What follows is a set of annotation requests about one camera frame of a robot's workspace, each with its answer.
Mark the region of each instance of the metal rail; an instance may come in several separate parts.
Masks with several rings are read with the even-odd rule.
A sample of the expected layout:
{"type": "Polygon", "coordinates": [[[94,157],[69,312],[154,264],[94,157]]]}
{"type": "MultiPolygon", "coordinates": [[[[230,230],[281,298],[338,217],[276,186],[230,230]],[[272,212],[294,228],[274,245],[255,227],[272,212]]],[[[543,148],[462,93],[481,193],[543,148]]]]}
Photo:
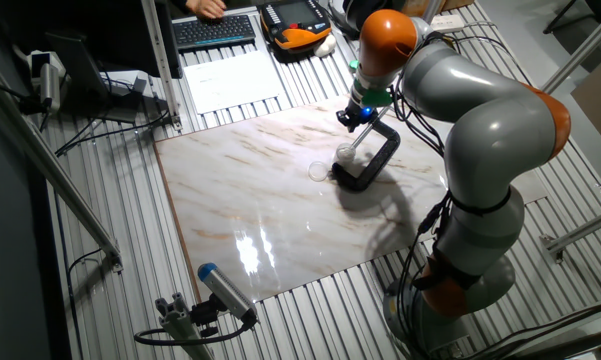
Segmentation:
{"type": "Polygon", "coordinates": [[[15,137],[27,156],[31,158],[38,170],[44,174],[85,229],[91,234],[93,240],[107,254],[112,262],[113,270],[121,271],[120,250],[118,250],[113,239],[80,195],[78,188],[62,168],[58,158],[42,139],[38,128],[20,114],[13,98],[2,90],[0,90],[0,128],[15,137]]]}

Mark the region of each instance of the black bracket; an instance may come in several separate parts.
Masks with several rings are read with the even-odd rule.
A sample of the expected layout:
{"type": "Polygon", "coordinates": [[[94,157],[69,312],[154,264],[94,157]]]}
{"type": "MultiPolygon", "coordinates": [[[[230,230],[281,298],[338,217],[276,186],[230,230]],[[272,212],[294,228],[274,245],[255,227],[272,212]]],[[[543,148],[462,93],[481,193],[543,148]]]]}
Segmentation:
{"type": "Polygon", "coordinates": [[[333,177],[338,181],[338,185],[352,192],[363,192],[384,169],[393,154],[400,146],[400,135],[387,124],[376,120],[373,124],[373,130],[387,138],[380,151],[371,159],[369,165],[362,171],[360,176],[351,175],[344,167],[334,163],[331,167],[333,177]]]}

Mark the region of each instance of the robotic arm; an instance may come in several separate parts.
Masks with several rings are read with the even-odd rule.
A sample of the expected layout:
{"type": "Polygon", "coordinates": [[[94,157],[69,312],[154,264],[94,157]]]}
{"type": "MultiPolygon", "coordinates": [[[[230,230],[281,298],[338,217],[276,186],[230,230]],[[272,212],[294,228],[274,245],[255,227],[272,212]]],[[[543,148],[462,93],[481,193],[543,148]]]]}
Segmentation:
{"type": "Polygon", "coordinates": [[[504,254],[522,229],[524,203],[511,181],[562,150],[570,116],[551,96],[468,61],[424,21],[397,11],[366,20],[359,59],[350,103],[338,114],[350,132],[366,121],[363,109],[388,105],[383,94],[401,71],[409,105],[455,124],[444,155],[453,203],[447,224],[416,289],[395,285],[385,298],[392,331],[413,339],[399,326],[410,316],[401,310],[410,307],[409,331],[430,352],[455,340],[456,320],[493,304],[513,285],[504,254]]]}

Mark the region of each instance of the white object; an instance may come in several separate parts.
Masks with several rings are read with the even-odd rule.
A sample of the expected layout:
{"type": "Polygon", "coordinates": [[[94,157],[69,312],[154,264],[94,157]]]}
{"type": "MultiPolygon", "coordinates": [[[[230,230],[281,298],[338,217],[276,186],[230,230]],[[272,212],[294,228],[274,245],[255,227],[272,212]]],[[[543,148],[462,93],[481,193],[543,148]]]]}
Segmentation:
{"type": "Polygon", "coordinates": [[[443,34],[460,31],[464,28],[464,21],[460,15],[437,15],[431,22],[431,28],[443,34]]]}
{"type": "Polygon", "coordinates": [[[335,38],[335,36],[329,34],[329,36],[327,36],[327,38],[324,39],[322,44],[320,44],[320,46],[317,46],[315,48],[314,53],[316,54],[317,57],[324,57],[324,56],[331,54],[335,48],[336,48],[336,38],[335,38]]]}
{"type": "Polygon", "coordinates": [[[107,81],[107,74],[109,78],[113,81],[119,81],[121,83],[125,83],[131,87],[136,83],[136,79],[138,78],[138,70],[128,70],[128,71],[108,71],[106,73],[100,72],[100,77],[105,82],[105,85],[108,87],[109,83],[107,81]]]}
{"type": "Polygon", "coordinates": [[[259,51],[188,66],[184,74],[198,114],[270,99],[282,93],[271,60],[259,51]]]}

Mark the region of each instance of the person's hand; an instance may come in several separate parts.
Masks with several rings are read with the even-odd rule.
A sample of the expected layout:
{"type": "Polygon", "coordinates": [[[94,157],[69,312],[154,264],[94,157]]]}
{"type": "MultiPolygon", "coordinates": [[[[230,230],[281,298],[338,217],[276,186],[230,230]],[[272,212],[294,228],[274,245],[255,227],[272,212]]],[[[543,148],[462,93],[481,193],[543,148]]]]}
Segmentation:
{"type": "Polygon", "coordinates": [[[187,0],[186,5],[194,14],[209,19],[221,18],[227,9],[222,0],[187,0]]]}

